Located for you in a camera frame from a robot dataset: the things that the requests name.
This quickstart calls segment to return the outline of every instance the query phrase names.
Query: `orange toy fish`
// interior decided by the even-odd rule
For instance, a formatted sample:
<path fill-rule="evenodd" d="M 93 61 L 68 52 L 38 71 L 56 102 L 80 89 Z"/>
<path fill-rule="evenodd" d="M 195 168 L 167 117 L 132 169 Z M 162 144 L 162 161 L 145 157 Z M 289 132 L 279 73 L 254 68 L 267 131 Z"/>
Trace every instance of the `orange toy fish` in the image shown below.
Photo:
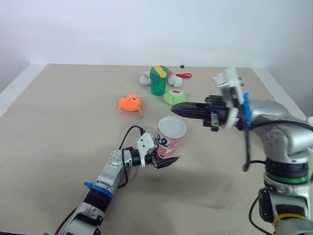
<path fill-rule="evenodd" d="M 141 108 L 141 96 L 129 94 L 126 98 L 120 98 L 118 101 L 118 109 L 126 111 L 138 111 Z"/>

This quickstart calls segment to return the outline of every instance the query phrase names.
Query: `beige table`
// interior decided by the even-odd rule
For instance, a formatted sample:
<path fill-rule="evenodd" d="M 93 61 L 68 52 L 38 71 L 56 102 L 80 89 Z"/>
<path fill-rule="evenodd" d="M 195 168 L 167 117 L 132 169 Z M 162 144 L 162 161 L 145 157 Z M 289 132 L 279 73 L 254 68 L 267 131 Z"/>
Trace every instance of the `beige table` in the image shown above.
<path fill-rule="evenodd" d="M 171 113 L 161 97 L 150 94 L 138 77 L 148 67 L 49 65 L 0 118 L 0 231 L 53 234 L 63 218 L 86 196 L 117 149 L 129 126 L 156 133 L 157 122 Z M 220 94 L 211 77 L 223 68 L 172 68 L 191 72 L 182 90 L 188 101 Z M 272 99 L 251 69 L 238 69 L 244 92 Z M 127 94 L 142 96 L 144 119 L 117 109 Z M 217 133 L 200 120 L 183 118 L 187 133 L 180 159 L 157 170 L 135 169 L 117 191 L 104 235 L 258 235 L 247 214 L 263 187 L 262 165 L 242 172 L 244 136 L 235 128 Z M 138 138 L 131 132 L 126 145 Z M 252 158 L 264 159 L 252 135 Z M 253 218 L 261 221 L 256 207 Z"/>

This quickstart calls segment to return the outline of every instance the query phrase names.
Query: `green plush toy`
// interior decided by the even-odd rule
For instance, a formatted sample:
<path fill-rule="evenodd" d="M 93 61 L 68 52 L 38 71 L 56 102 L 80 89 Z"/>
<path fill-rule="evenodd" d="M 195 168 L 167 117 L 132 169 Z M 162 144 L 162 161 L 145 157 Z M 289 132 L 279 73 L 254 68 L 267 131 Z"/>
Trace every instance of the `green plush toy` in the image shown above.
<path fill-rule="evenodd" d="M 170 105 L 179 104 L 187 101 L 187 97 L 184 92 L 180 90 L 167 91 L 164 96 L 164 101 Z"/>

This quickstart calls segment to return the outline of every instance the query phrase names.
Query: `paper cup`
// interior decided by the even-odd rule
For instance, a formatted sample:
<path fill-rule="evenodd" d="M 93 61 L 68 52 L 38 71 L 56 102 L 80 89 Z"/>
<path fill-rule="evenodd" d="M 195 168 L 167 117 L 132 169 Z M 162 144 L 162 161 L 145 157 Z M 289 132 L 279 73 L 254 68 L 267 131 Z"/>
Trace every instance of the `paper cup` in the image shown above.
<path fill-rule="evenodd" d="M 185 133 L 186 125 L 182 120 L 171 116 L 162 118 L 156 136 L 157 155 L 162 159 L 173 157 Z"/>

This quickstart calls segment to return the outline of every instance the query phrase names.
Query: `blue ring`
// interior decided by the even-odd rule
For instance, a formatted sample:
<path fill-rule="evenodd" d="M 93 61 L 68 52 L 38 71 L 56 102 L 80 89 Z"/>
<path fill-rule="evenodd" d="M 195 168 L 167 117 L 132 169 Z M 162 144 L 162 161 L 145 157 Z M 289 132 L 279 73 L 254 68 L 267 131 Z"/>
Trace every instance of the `blue ring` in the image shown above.
<path fill-rule="evenodd" d="M 88 182 L 84 182 L 84 185 L 90 189 L 94 189 L 94 190 L 97 190 L 99 192 L 102 192 L 105 195 L 107 195 L 110 199 L 113 199 L 113 194 L 111 192 L 107 191 L 106 189 L 100 187 L 100 186 L 97 186 L 97 185 L 94 185 L 93 183 L 88 183 Z"/>

